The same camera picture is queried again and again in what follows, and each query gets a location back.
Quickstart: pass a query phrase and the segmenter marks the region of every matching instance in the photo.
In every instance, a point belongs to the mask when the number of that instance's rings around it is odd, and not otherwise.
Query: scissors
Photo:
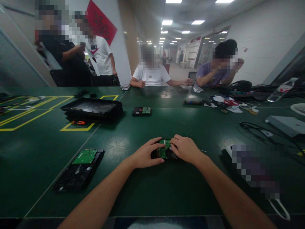
[[[234,100],[224,100],[223,103],[228,106],[238,106],[239,105],[239,103]]]

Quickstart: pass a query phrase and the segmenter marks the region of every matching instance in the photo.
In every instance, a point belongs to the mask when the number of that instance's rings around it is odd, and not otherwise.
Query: forearm
[[[276,228],[267,215],[209,157],[202,154],[194,165],[210,185],[232,228]]]
[[[133,79],[130,80],[129,84],[130,84],[132,87],[139,87],[138,81],[135,81],[135,80],[133,80]]]
[[[115,71],[115,61],[114,61],[114,56],[113,56],[113,54],[111,53],[111,54],[109,55],[109,57],[110,57],[110,60],[111,60],[112,70]]]
[[[63,52],[62,62],[66,62],[66,61],[72,59],[77,53],[78,53],[78,49],[76,46],[74,46],[69,51]]]
[[[166,82],[169,86],[181,86],[184,83],[184,80],[170,80]]]
[[[119,192],[134,169],[128,160],[125,159],[93,189],[59,228],[102,228]]]
[[[196,83],[198,84],[199,87],[206,85],[208,82],[210,82],[210,80],[213,78],[215,73],[216,73],[216,71],[214,70],[213,72],[211,72],[203,77],[198,77],[196,79]]]
[[[226,78],[223,82],[221,82],[221,84],[223,84],[225,86],[229,86],[232,83],[235,75],[236,75],[236,73],[230,73],[228,78]]]

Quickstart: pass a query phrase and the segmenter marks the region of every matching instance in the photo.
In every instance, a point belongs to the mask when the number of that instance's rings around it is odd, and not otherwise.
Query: green workbench
[[[60,107],[72,102],[73,94],[88,89],[98,98],[123,103],[124,115],[113,125],[69,126]],[[0,115],[0,218],[66,217],[119,163],[154,137],[190,137],[198,148],[227,174],[267,214],[276,214],[259,188],[250,188],[233,168],[224,148],[232,144],[263,143],[239,127],[248,121],[265,124],[269,115],[305,117],[290,110],[301,98],[264,102],[259,114],[228,113],[220,108],[184,105],[200,101],[217,91],[197,94],[191,87],[145,87],[122,91],[120,87],[8,88],[12,94],[46,96],[34,111],[11,111]],[[134,107],[152,107],[152,116],[133,117]],[[86,189],[55,193],[52,186],[60,173],[82,149],[104,149],[105,154]],[[305,213],[304,166],[279,152],[265,160],[275,180],[284,189],[280,199],[290,214]],[[111,216],[197,216],[222,215],[212,190],[200,172],[183,161],[135,170],[119,194]]]

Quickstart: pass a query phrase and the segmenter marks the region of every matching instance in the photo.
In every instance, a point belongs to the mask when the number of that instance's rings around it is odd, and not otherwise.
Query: ceiling
[[[235,0],[232,3],[215,4],[216,0],[182,0],[181,4],[165,4],[165,0],[129,0],[129,3],[146,32],[146,39],[159,45],[159,38],[166,38],[164,44],[167,46],[175,38],[181,38],[177,40],[177,45],[184,43],[265,1]],[[161,34],[163,20],[173,20],[172,25],[163,26],[167,34]],[[191,25],[194,20],[205,22]]]

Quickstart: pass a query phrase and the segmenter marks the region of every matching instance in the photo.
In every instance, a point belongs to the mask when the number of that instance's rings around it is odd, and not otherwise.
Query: green circuit board
[[[170,140],[169,139],[161,139],[159,141],[160,144],[165,144],[165,147],[161,147],[158,149],[159,157],[165,159],[166,158],[166,150],[170,148]]]
[[[150,107],[143,107],[142,114],[149,114],[151,108]]]
[[[97,150],[87,149],[80,152],[72,164],[90,164],[95,158]]]

